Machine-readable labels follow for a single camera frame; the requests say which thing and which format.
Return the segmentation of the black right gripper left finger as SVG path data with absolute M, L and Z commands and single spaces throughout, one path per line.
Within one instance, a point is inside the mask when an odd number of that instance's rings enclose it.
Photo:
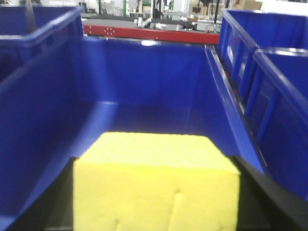
M 73 230 L 73 163 L 70 158 L 54 182 L 8 228 L 8 231 Z

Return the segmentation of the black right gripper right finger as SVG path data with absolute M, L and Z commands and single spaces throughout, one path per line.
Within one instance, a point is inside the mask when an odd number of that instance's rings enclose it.
M 306 231 L 308 203 L 260 173 L 240 156 L 228 157 L 239 169 L 238 231 Z

